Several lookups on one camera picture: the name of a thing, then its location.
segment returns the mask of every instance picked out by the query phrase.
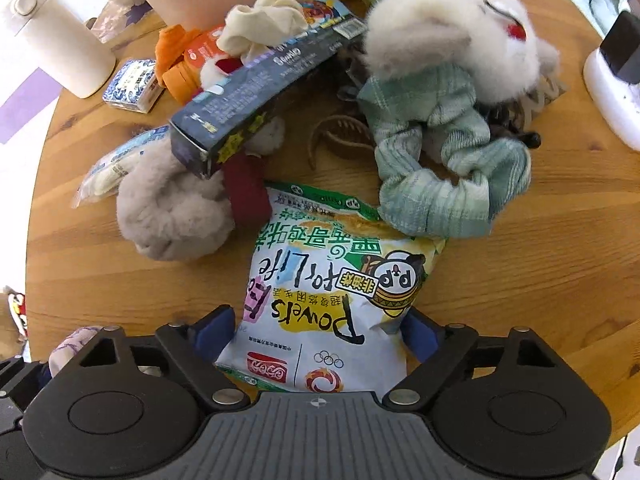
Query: small box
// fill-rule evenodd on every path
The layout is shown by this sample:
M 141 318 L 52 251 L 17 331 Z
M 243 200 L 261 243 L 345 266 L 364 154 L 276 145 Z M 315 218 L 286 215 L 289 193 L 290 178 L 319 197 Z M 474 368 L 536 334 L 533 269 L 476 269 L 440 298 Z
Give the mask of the small box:
M 239 68 L 171 118 L 172 152 L 197 176 L 211 177 L 270 120 L 281 92 L 289 93 L 289 86 L 358 41 L 365 30 L 358 18 L 336 12 Z
M 156 79 L 155 59 L 129 59 L 102 94 L 104 102 L 143 114 L 149 113 L 164 90 Z

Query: orange cloth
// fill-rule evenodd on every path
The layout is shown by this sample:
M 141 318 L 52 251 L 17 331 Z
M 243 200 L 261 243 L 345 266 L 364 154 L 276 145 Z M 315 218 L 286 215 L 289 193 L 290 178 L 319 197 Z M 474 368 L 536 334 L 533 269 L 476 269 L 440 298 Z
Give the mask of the orange cloth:
M 191 101 L 194 94 L 199 93 L 200 78 L 185 61 L 172 66 L 162 77 L 169 93 L 182 106 Z
M 156 43 L 156 78 L 160 86 L 164 84 L 164 74 L 177 62 L 182 61 L 182 55 L 191 41 L 195 40 L 201 30 L 184 30 L 181 25 L 173 25 L 160 31 Z

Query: white device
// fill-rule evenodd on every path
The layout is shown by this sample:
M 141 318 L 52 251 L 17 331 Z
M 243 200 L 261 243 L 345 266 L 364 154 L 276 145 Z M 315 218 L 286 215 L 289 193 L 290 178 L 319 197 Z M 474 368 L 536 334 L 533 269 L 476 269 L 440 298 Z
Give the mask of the white device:
M 25 56 L 80 98 L 94 94 L 116 58 L 59 0 L 9 0 L 0 21 Z
M 609 127 L 630 148 L 640 152 L 640 89 L 611 73 L 600 48 L 591 52 L 582 71 L 593 102 Z

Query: white thermos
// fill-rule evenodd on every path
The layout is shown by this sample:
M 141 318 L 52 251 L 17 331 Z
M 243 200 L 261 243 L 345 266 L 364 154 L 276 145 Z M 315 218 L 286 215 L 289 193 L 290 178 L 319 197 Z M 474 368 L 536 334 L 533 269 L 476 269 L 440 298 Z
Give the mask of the white thermos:
M 113 52 L 59 0 L 9 0 L 0 12 L 26 55 L 76 96 L 89 97 L 111 75 Z

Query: plush toy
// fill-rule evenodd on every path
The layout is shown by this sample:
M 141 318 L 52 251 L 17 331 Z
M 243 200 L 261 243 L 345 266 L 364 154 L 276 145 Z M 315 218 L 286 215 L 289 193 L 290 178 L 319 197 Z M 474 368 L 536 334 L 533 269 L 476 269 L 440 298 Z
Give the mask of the plush toy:
M 558 52 L 519 0 L 380 0 L 368 25 L 358 104 L 376 143 L 380 215 L 408 235 L 488 234 L 529 187 L 530 156 L 519 140 L 491 140 L 474 105 L 518 98 Z M 421 150 L 457 185 L 423 168 Z
M 283 140 L 284 121 L 274 118 L 244 148 L 268 155 Z M 259 163 L 257 157 L 249 158 Z M 173 156 L 168 137 L 158 140 L 120 183 L 116 198 L 120 232 L 140 254 L 154 260 L 194 260 L 211 254 L 236 226 L 228 187 L 223 171 L 201 180 Z M 239 200 L 251 202 L 247 196 Z
M 218 78 L 215 61 L 200 73 L 206 88 Z M 264 223 L 271 215 L 259 155 L 284 142 L 284 120 L 275 117 L 209 180 L 191 174 L 171 152 L 168 137 L 149 145 L 122 179 L 116 199 L 122 236 L 154 260 L 194 260 L 211 254 L 236 224 Z

